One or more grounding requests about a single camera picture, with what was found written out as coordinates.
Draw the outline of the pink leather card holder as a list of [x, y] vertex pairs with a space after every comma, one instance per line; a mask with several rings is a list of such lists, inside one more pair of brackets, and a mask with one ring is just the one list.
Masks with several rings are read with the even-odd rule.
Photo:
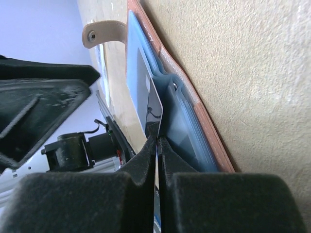
[[191, 82], [164, 47], [138, 1], [128, 1], [126, 23], [105, 20], [87, 24], [82, 42], [88, 49], [108, 42], [124, 44], [126, 58], [118, 73], [123, 75], [121, 85], [125, 87], [126, 103], [137, 116], [138, 132], [145, 136], [137, 112], [137, 53], [142, 49], [163, 108], [158, 136], [166, 137], [173, 151], [198, 171], [234, 171]]

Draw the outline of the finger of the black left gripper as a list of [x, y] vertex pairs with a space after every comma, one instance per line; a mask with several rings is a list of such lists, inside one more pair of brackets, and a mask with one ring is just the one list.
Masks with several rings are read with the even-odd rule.
[[21, 167], [90, 96], [81, 80], [0, 83], [0, 167]]
[[0, 57], [0, 79], [62, 79], [82, 80], [92, 85], [100, 78], [99, 72], [90, 65], [47, 64]]

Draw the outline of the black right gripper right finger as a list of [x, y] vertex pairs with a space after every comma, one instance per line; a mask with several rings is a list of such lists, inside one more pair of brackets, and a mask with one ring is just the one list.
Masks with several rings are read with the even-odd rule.
[[272, 174], [197, 172], [166, 138], [159, 145], [164, 233], [304, 233], [286, 183]]

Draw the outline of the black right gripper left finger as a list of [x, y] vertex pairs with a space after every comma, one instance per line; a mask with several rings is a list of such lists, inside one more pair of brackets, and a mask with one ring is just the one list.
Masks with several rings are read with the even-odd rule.
[[0, 217], [3, 233], [151, 233], [156, 134], [113, 173], [32, 173]]

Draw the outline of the white card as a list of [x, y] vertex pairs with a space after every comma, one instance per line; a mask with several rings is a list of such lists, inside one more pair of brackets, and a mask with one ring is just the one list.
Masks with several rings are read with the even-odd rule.
[[137, 112], [146, 137], [157, 136], [163, 108], [153, 82], [146, 55], [142, 49], [137, 53]]

